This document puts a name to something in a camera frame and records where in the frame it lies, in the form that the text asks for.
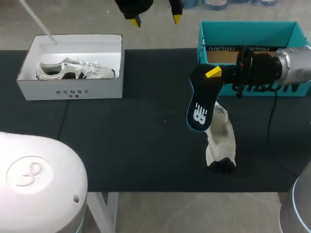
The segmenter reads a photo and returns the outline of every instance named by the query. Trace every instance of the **black table mat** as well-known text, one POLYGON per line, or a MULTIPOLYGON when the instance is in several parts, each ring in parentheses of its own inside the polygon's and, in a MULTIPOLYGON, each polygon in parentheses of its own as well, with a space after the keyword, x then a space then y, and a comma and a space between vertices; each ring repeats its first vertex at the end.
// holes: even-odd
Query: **black table mat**
MULTIPOLYGON (((83 160, 89 191, 276 192, 295 177, 268 151, 272 97, 220 97, 237 143, 237 171, 206 166, 207 136, 186 124, 196 49, 127 50, 123 99, 70 101, 60 140, 83 160)), ((271 126, 277 159, 295 173, 311 158, 310 98, 279 98, 271 126)))
POLYGON ((58 139, 68 101, 26 101, 17 75, 26 51, 0 51, 0 131, 58 139))

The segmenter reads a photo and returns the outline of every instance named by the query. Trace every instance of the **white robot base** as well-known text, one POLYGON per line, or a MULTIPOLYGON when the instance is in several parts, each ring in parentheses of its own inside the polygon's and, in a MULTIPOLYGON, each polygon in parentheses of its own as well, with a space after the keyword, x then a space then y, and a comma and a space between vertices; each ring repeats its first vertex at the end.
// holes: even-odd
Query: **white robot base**
POLYGON ((0 232, 81 233, 87 175, 53 139, 0 133, 0 232))

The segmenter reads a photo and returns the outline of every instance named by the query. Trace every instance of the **teal shoe box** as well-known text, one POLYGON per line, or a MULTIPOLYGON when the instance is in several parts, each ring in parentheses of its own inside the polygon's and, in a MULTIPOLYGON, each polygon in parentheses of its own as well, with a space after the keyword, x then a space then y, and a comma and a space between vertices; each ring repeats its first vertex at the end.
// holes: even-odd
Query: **teal shoe box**
MULTIPOLYGON (((299 23, 274 21, 204 21, 200 25, 197 56, 199 64, 232 65, 238 51, 245 45, 251 50, 273 55, 279 48, 308 45, 299 23)), ((279 86, 279 96, 303 97, 311 83, 279 86)), ((274 96, 273 92, 261 92, 259 86, 246 86, 244 96, 274 96)), ((232 84, 224 85, 220 96, 235 96, 232 84)))

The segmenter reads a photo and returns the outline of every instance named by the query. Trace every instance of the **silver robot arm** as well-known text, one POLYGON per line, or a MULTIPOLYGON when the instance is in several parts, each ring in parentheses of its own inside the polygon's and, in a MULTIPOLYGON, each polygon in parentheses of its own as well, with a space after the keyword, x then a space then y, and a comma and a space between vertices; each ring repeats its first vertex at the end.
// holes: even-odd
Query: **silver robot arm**
POLYGON ((274 57, 280 60, 282 75, 279 85, 308 83, 311 81, 311 47, 279 49, 274 57))

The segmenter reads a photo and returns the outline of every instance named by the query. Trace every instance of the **black insole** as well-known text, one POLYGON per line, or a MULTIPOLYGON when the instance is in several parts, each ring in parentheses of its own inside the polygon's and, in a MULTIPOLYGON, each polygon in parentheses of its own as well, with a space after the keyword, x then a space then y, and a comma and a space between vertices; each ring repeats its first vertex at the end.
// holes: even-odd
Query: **black insole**
POLYGON ((206 77, 206 73, 214 68, 209 64, 198 65, 190 77, 193 96, 188 107, 187 123, 196 131, 202 132, 209 128, 216 99, 224 85, 220 77, 206 77))
POLYGON ((59 71, 49 71, 46 72, 47 75, 55 75, 55 74, 59 74, 59 71))

